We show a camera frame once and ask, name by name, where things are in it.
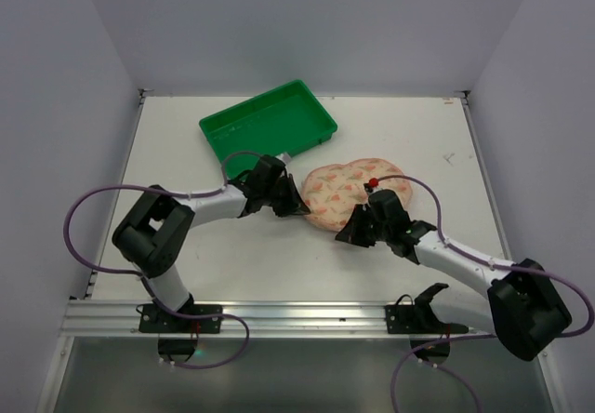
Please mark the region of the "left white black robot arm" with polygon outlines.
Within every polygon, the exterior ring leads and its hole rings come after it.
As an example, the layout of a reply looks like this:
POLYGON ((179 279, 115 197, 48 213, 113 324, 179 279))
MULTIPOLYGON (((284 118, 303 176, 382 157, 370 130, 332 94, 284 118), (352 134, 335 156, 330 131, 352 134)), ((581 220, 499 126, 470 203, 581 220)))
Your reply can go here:
POLYGON ((189 231, 217 220, 240 219, 270 207, 279 218, 311 213, 285 162, 261 155, 253 168, 225 178, 207 193, 171 193, 159 185, 142 192, 112 235, 112 244, 131 262, 153 302, 165 313, 190 319, 191 292, 176 260, 189 231))

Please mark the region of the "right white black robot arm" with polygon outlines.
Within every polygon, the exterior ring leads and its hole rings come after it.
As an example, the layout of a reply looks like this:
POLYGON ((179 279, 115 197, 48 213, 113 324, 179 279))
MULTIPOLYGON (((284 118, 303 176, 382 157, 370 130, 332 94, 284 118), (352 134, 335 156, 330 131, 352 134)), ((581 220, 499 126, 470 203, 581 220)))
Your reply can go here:
POLYGON ((572 323, 538 263, 481 265, 468 251, 456 253, 436 226, 411 220, 392 190, 375 191, 366 204, 356 206, 336 239, 361 247, 382 242, 394 255, 444 273, 481 296, 465 301, 447 295, 448 284, 435 283, 410 304, 386 306, 391 334, 463 334, 476 329, 495 335, 514 356, 531 361, 572 323))

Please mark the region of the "peach patterned mesh laundry bag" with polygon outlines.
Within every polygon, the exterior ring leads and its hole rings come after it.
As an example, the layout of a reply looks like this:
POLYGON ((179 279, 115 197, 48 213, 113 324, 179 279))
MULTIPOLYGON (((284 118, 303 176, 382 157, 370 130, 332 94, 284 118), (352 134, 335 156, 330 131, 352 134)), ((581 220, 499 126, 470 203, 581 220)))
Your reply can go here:
POLYGON ((314 169, 303 181, 300 191, 311 212, 306 220, 315 227, 338 233, 347 224, 355 206, 367 202, 364 185, 372 178, 388 175, 403 175, 403 172, 380 158, 314 169))

